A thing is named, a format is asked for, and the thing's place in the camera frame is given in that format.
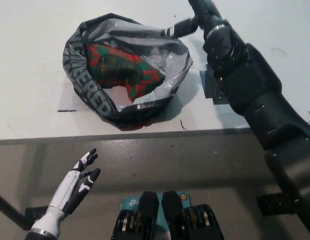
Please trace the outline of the white and black left hand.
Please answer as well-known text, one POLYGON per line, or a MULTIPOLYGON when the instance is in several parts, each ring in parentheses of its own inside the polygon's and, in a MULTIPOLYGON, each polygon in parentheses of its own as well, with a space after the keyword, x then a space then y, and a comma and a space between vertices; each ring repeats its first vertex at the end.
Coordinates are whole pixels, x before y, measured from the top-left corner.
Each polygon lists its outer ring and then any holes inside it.
POLYGON ((87 152, 65 175, 52 197, 45 214, 27 234, 27 240, 57 240, 61 222, 80 205, 97 180, 101 170, 85 171, 98 157, 97 149, 87 152))

